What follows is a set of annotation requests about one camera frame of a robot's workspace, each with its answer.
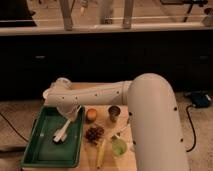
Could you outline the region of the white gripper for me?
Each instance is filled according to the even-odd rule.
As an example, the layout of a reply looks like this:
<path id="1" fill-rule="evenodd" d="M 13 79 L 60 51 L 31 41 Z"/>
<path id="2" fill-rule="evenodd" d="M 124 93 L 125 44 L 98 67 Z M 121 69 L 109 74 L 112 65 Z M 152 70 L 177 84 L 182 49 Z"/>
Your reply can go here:
<path id="1" fill-rule="evenodd" d="M 57 108 L 58 112 L 70 121 L 76 120 L 80 109 L 80 105 L 63 105 Z"/>

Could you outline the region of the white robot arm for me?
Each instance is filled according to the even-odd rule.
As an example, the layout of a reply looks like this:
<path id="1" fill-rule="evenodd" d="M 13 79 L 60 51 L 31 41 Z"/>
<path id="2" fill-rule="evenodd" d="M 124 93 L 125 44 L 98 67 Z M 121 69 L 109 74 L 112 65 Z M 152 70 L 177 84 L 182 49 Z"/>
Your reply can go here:
<path id="1" fill-rule="evenodd" d="M 190 171 L 174 91 L 155 73 L 131 81 L 75 89 L 59 78 L 43 92 L 46 106 L 125 105 L 128 107 L 137 171 Z"/>

